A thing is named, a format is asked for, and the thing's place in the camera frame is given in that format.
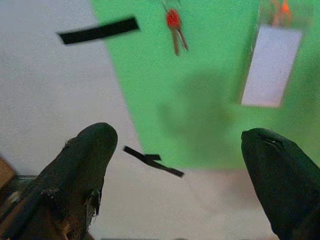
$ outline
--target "keychain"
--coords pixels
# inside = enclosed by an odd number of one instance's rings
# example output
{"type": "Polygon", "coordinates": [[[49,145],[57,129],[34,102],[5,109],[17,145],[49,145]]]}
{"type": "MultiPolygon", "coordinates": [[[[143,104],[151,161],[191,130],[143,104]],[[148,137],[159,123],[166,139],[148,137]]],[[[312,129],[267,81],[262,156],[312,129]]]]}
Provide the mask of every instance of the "keychain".
{"type": "Polygon", "coordinates": [[[290,11],[288,0],[283,0],[282,5],[280,5],[277,0],[272,0],[272,2],[276,8],[276,13],[273,16],[272,26],[276,27],[283,25],[286,18],[287,24],[290,25],[292,13],[290,11]]]}
{"type": "Polygon", "coordinates": [[[164,0],[163,6],[166,10],[166,24],[170,28],[172,33],[174,52],[177,56],[179,56],[178,35],[181,39],[182,46],[186,51],[188,50],[188,45],[181,30],[181,20],[178,11],[173,8],[167,9],[166,4],[167,3],[164,0]]]}

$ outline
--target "white wall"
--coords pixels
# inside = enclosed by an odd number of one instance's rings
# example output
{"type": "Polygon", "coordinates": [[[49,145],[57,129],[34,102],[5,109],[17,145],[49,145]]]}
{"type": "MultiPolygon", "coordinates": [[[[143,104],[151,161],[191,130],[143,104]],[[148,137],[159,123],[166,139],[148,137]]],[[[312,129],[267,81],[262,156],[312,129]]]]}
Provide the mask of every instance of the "white wall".
{"type": "Polygon", "coordinates": [[[96,22],[86,0],[0,1],[0,154],[35,175],[67,139],[107,122],[119,142],[94,237],[273,238],[246,171],[186,170],[180,179],[122,151],[141,147],[104,43],[65,46],[56,34],[96,22]]]}

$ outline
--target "red key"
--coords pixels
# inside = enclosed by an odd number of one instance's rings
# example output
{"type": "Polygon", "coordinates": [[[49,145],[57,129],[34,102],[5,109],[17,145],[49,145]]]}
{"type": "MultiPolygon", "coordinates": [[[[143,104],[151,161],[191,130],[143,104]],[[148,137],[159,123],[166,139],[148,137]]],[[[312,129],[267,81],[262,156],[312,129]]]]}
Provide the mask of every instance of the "red key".
{"type": "Polygon", "coordinates": [[[174,10],[170,9],[167,12],[166,15],[166,24],[168,27],[171,29],[172,32],[172,38],[173,38],[173,46],[174,46],[174,52],[178,56],[179,55],[179,46],[178,46],[178,35],[180,36],[180,39],[182,41],[182,45],[184,49],[187,51],[188,50],[188,45],[185,40],[185,37],[181,31],[181,21],[180,21],[180,16],[179,13],[174,10]]]}

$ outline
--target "green backdrop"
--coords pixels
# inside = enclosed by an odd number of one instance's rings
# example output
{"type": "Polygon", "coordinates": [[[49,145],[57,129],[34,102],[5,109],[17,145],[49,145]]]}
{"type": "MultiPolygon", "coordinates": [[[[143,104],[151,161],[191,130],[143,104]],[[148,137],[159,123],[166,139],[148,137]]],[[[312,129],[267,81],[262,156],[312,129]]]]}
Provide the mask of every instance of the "green backdrop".
{"type": "Polygon", "coordinates": [[[161,0],[92,0],[101,23],[135,16],[140,31],[107,38],[142,148],[176,168],[244,168],[241,132],[272,129],[320,163],[320,2],[281,108],[241,106],[257,0],[181,0],[189,52],[174,54],[161,0]]]}

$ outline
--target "paper tag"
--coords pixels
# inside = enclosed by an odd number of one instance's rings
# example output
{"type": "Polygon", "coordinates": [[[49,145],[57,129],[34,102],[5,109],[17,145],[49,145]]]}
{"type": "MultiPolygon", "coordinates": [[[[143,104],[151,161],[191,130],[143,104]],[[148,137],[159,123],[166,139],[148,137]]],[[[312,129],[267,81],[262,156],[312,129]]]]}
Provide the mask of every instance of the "paper tag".
{"type": "Polygon", "coordinates": [[[303,32],[261,25],[242,105],[279,107],[303,32]]]}

